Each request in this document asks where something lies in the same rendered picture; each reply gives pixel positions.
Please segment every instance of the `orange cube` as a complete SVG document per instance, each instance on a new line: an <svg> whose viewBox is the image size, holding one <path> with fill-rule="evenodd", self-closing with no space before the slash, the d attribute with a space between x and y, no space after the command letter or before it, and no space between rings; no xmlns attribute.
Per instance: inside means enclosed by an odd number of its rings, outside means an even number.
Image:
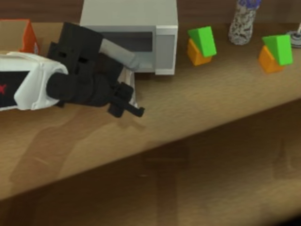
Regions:
<svg viewBox="0 0 301 226"><path fill-rule="evenodd" d="M278 64L267 46L262 47L258 60L266 73L275 73L284 69L284 66Z"/></svg>
<svg viewBox="0 0 301 226"><path fill-rule="evenodd" d="M29 19L0 19L0 50L40 53Z"/></svg>
<svg viewBox="0 0 301 226"><path fill-rule="evenodd" d="M195 66L209 63L212 59L212 56L203 57L202 53L199 51L192 39L189 39L188 41L187 54Z"/></svg>

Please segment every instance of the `green block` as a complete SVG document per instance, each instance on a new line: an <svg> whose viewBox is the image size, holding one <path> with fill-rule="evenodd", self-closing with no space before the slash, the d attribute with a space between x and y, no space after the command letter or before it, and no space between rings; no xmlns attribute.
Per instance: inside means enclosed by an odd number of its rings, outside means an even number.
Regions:
<svg viewBox="0 0 301 226"><path fill-rule="evenodd" d="M214 37L210 26L189 30L188 35L204 57L216 55Z"/></svg>
<svg viewBox="0 0 301 226"><path fill-rule="evenodd" d="M279 65L284 66L293 63L290 35L272 35L263 37L262 40Z"/></svg>

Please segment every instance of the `brown wall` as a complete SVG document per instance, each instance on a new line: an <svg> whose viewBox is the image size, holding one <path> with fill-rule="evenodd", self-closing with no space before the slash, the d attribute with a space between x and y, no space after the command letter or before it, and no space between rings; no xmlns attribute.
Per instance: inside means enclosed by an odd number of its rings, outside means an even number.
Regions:
<svg viewBox="0 0 301 226"><path fill-rule="evenodd" d="M83 0L2 1L2 18L30 18L35 22L78 22ZM236 0L178 0L180 23L227 23ZM301 0L262 0L258 22L301 22Z"/></svg>

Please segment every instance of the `bottle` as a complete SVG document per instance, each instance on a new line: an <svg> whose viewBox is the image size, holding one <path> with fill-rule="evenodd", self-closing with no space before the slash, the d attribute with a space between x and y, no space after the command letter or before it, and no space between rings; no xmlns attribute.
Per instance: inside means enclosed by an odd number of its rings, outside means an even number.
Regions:
<svg viewBox="0 0 301 226"><path fill-rule="evenodd" d="M245 45L252 37L253 23L261 0L237 0L234 19L229 29L229 40L235 45Z"/></svg>

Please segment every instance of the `red x mark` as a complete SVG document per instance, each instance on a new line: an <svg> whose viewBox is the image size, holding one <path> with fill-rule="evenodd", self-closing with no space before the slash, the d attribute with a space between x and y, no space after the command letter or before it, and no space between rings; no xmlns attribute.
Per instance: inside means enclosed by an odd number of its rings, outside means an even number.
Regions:
<svg viewBox="0 0 301 226"><path fill-rule="evenodd" d="M3 95L5 95L5 88L6 88L6 84L0 85L0 93L2 93Z"/></svg>

